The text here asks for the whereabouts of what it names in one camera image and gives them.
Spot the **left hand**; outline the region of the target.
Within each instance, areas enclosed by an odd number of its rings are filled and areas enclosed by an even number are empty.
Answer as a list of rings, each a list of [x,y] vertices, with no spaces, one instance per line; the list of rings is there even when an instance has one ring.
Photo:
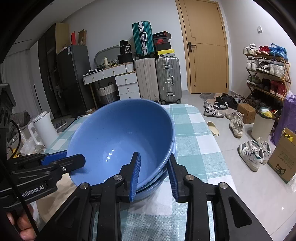
[[[14,215],[11,212],[6,211],[6,216],[12,225],[16,225],[18,227],[22,240],[35,240],[37,236],[36,232],[34,231],[32,222],[23,208],[18,210]]]

